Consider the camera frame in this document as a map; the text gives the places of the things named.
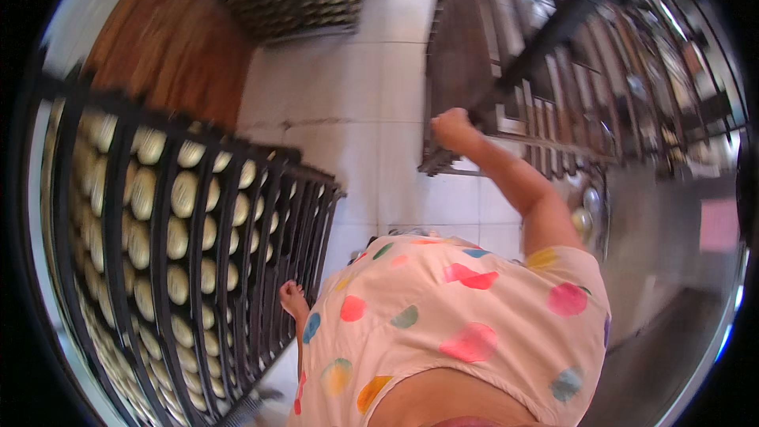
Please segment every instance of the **wall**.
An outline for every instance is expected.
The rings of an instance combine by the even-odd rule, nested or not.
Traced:
[[[98,88],[233,131],[252,49],[218,0],[119,0],[86,66]]]

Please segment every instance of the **woman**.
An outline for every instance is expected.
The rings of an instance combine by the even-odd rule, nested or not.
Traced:
[[[325,281],[313,308],[285,283],[300,374],[289,425],[576,425],[609,334],[598,263],[548,180],[466,110],[432,130],[524,218],[526,263],[463,240],[384,236]]]

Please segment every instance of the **black metal rack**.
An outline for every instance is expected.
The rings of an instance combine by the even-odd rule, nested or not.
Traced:
[[[240,418],[234,411],[244,404],[239,401],[295,334],[279,308],[277,289],[295,278],[309,300],[316,298],[332,216],[345,194],[334,176],[301,164],[297,149],[255,145],[183,114],[142,108],[119,92],[94,91],[78,73],[72,74],[73,79],[60,80],[38,72],[30,106],[43,100],[59,104],[45,138],[43,159],[51,174],[49,193],[43,194],[50,197],[51,224],[43,229],[52,241],[50,270],[74,337],[128,425],[234,425],[229,422]],[[90,146],[84,132],[95,116],[115,118],[109,142],[100,150]],[[135,136],[148,128],[161,132],[165,141],[159,158],[142,162],[134,155],[139,152]],[[182,166],[177,157],[188,142],[202,145],[204,152],[195,165]],[[98,181],[98,165],[80,165],[83,149],[92,157],[84,159],[88,164],[104,162],[102,206],[95,202],[100,196],[90,202],[94,193],[81,192],[81,170]],[[226,157],[228,163],[219,164]],[[250,170],[251,163],[252,182],[240,184],[244,166]],[[130,210],[134,199],[125,198],[136,165],[155,175],[152,209],[143,221]],[[172,211],[172,188],[186,171],[196,181],[194,207],[181,219],[187,248],[170,259],[168,223],[178,217]],[[218,202],[211,208],[207,202],[216,184]],[[248,201],[242,220],[235,217],[239,199]],[[93,215],[96,206],[100,214]],[[129,212],[129,223],[123,212]],[[207,218],[213,218],[216,235],[213,246],[204,249]],[[129,238],[140,225],[149,243],[147,267],[132,268],[134,276],[128,275],[133,241],[125,247],[125,224]],[[254,233],[259,235],[257,247],[252,247]],[[94,257],[93,238],[102,239]],[[212,291],[202,289],[204,260],[215,266]],[[169,265],[179,265],[187,276],[181,305],[169,294]],[[230,267],[237,270],[235,283],[228,280]],[[146,312],[144,299],[142,305],[137,302],[138,280],[141,287],[149,283],[152,312]],[[204,319],[211,312],[213,324]],[[181,324],[191,333],[191,346],[185,346],[184,332],[177,328]],[[179,346],[193,350],[191,369],[180,359]]]

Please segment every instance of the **metal rack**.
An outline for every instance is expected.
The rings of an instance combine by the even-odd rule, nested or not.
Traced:
[[[549,179],[634,161],[677,174],[748,121],[740,71],[701,1],[438,0],[420,171],[479,175],[430,134],[430,118],[463,107]]]
[[[128,425],[235,425],[230,419],[239,417],[237,406],[295,335],[276,302],[277,289],[295,278],[307,299],[316,298],[332,217],[345,194],[334,176],[301,164],[297,149],[251,144],[183,114],[147,110],[117,91],[91,89],[78,74],[60,80],[37,72],[30,102],[32,108],[54,103],[43,155],[49,170],[43,221],[50,223],[43,230],[57,297],[76,342]],[[99,141],[87,147],[84,133],[95,117],[112,124],[100,149]],[[164,138],[160,156],[151,161],[143,161],[134,145],[135,135],[147,129]],[[177,162],[185,145],[204,148],[193,165]],[[81,191],[83,149],[92,156],[84,161],[97,163],[86,170],[105,165],[102,177],[94,177],[100,189],[97,196],[90,190],[91,200]],[[227,164],[219,158],[228,158]],[[251,163],[252,182],[240,184]],[[155,175],[147,218],[138,217],[130,209],[134,199],[125,197],[135,165]],[[172,188],[181,172],[195,175],[196,194],[191,213],[180,219]],[[215,183],[218,201],[210,208]],[[237,201],[246,197],[247,214],[236,221]],[[216,226],[211,247],[204,247],[207,218]],[[186,229],[180,257],[167,253],[170,219]],[[149,257],[147,267],[135,269],[132,241],[125,242],[122,230],[128,228],[131,239],[136,226],[147,234]],[[209,262],[215,266],[210,291],[204,289]],[[168,287],[168,266],[176,264],[187,280],[183,303]],[[237,270],[235,283],[229,268]],[[151,310],[145,298],[138,302],[138,281],[149,284]],[[189,330],[190,346],[181,327]]]

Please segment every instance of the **polka dot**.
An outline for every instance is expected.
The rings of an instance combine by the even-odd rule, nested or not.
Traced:
[[[562,371],[550,385],[557,401],[569,402],[582,389],[582,370],[573,366]]]
[[[390,320],[390,324],[397,328],[408,328],[417,322],[419,318],[419,310],[417,306],[411,305],[403,312],[400,312]]]
[[[587,306],[587,293],[574,283],[564,282],[548,294],[548,309],[560,317],[583,313]]]
[[[405,254],[402,254],[395,259],[393,259],[393,262],[390,262],[390,265],[392,265],[394,268],[399,268],[402,265],[405,265],[406,262],[408,262],[408,256]]]
[[[498,278],[498,272],[488,272],[486,274],[480,274],[474,270],[469,269],[463,264],[451,264],[447,268],[442,270],[446,282],[459,281],[470,289],[487,290],[493,285],[493,282]]]
[[[479,259],[482,256],[489,254],[490,251],[486,251],[485,249],[464,249],[464,253],[466,255],[470,255],[475,259]]]
[[[310,317],[308,317],[308,322],[306,322],[306,327],[303,330],[303,343],[309,344],[311,341],[311,338],[313,338],[314,335],[317,334],[317,330],[319,329],[319,325],[322,324],[322,316],[319,315],[319,313],[312,313]]]
[[[609,346],[609,333],[612,329],[612,317],[606,314],[606,320],[603,321],[603,347]]]
[[[324,394],[336,396],[343,392],[353,378],[353,365],[345,358],[337,358],[327,365],[320,378]]]
[[[438,350],[465,363],[488,361],[496,352],[498,337],[487,325],[470,321],[459,333],[442,342]]]
[[[353,276],[349,275],[345,279],[340,280],[338,284],[335,286],[335,291],[339,292],[340,290],[343,290],[347,287],[347,285],[353,280]]]
[[[376,399],[377,394],[382,391],[382,388],[385,387],[385,384],[390,382],[391,379],[393,379],[393,376],[374,376],[374,379],[369,381],[369,383],[364,386],[364,389],[361,389],[361,392],[358,394],[358,400],[356,401],[356,407],[361,415],[364,415],[369,410],[369,407]]]
[[[530,254],[525,263],[529,269],[541,270],[554,265],[558,259],[553,248],[547,248]]]
[[[366,302],[355,295],[349,295],[340,308],[340,318],[343,321],[360,320],[366,312]]]
[[[385,254],[387,251],[390,251],[390,248],[393,247],[393,244],[394,244],[394,242],[390,242],[389,244],[385,244],[382,247],[382,249],[380,249],[379,251],[377,251],[377,253],[374,255],[374,257],[372,258],[372,260],[377,260],[380,257],[382,257],[383,254]]]

